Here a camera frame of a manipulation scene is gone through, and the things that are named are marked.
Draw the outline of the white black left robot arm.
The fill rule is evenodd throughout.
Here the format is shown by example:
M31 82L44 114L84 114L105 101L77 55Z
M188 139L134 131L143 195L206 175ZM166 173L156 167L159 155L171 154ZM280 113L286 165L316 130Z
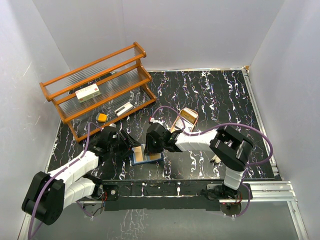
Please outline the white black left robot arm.
M97 138L88 140L77 157L48 173L40 171L34 175L22 202L22 211L51 225L63 209L76 201L88 196L99 199L104 188L98 180L89 178L88 173L110 154L127 156L139 146L141 144L125 130L104 127Z

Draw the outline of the blue leather card holder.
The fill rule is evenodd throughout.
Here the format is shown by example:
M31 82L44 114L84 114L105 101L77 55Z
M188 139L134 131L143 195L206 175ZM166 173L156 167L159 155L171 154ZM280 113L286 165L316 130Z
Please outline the blue leather card holder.
M142 164L147 164L147 163L154 163L154 162L158 162L158 161L163 161L164 160L164 155L163 153L155 153L155 154L144 154L144 162L140 163L140 164L134 164L133 163L133 154L132 154L132 157L130 158L131 159L131 164L132 165L142 165Z

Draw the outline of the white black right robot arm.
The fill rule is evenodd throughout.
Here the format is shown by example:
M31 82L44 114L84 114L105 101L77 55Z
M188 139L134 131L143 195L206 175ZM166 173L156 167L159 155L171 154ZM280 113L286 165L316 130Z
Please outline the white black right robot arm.
M230 125L217 129L184 132L170 132L160 123L152 123L146 132L145 154L159 154L167 150L171 153L187 151L212 151L226 166L222 185L212 192L218 198L236 198L241 192L241 182L253 142Z

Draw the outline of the gold VIP credit card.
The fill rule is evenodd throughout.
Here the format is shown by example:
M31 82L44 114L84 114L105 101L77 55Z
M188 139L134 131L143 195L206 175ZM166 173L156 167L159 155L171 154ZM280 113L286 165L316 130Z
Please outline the gold VIP credit card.
M133 150L133 163L137 165L144 162L145 160L144 145L134 147L132 150Z

